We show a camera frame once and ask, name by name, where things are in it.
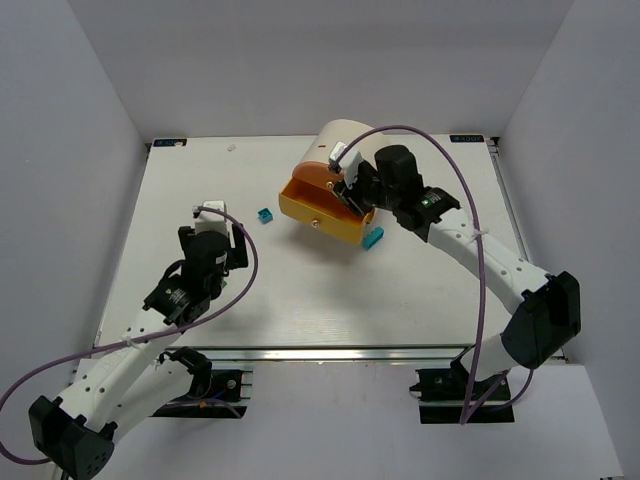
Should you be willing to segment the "yellow drawer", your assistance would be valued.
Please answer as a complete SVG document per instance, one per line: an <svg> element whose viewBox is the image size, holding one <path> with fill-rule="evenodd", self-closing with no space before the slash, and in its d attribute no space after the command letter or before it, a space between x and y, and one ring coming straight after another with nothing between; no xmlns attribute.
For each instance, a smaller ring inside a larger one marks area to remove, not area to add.
<svg viewBox="0 0 640 480"><path fill-rule="evenodd" d="M376 214L373 210L359 217L329 190L296 178L279 193L278 204L283 215L352 245L361 243Z"/></svg>

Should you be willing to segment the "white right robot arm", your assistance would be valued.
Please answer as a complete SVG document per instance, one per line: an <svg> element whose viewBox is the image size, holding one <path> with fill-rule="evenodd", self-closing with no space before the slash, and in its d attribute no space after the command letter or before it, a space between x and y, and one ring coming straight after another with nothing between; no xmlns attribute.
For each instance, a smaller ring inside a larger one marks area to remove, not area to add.
<svg viewBox="0 0 640 480"><path fill-rule="evenodd" d="M517 366L535 370L580 333L577 279L567 271L552 275L475 228L458 200L424 184L406 147L383 147L367 162L357 149L338 143L329 167L342 176L334 195L353 213L391 212L404 229L484 280L510 314L502 332L453 361L463 378L485 381Z"/></svg>

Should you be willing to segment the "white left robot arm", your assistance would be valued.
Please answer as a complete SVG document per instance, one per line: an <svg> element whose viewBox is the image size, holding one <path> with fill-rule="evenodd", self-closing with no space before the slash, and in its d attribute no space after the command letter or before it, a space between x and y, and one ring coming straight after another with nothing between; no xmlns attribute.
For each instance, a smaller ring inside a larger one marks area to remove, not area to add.
<svg viewBox="0 0 640 480"><path fill-rule="evenodd" d="M211 386L211 362L190 347L169 346L196 324L235 269L254 267L257 253L245 229L182 227L184 257L174 262L124 332L78 381L28 410L35 447L71 479L92 479L116 443L175 398L201 398Z"/></svg>

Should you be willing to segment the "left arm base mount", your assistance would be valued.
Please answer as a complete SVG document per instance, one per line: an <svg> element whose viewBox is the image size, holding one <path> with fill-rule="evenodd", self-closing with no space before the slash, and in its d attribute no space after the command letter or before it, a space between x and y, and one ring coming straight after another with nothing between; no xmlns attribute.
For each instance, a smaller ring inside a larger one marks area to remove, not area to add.
<svg viewBox="0 0 640 480"><path fill-rule="evenodd" d="M242 419L251 399L253 370L215 366L205 355L190 347L165 350L160 366L170 362L187 368L193 379L189 390L169 401L153 414L155 418Z"/></svg>

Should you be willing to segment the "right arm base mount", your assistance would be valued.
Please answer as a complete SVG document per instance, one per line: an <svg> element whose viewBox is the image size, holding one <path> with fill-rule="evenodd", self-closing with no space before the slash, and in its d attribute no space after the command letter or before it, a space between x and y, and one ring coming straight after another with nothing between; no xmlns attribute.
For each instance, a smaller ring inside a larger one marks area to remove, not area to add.
<svg viewBox="0 0 640 480"><path fill-rule="evenodd" d="M426 368L416 371L417 381L409 392L419 401L420 423L423 425L453 425L461 419L467 380L459 359L468 353L463 350L446 368ZM487 380L476 380L471 395L471 406L488 391L491 395L474 411L468 423L509 424L515 422L512 406L504 406L511 400L511 390L505 376L499 374Z"/></svg>

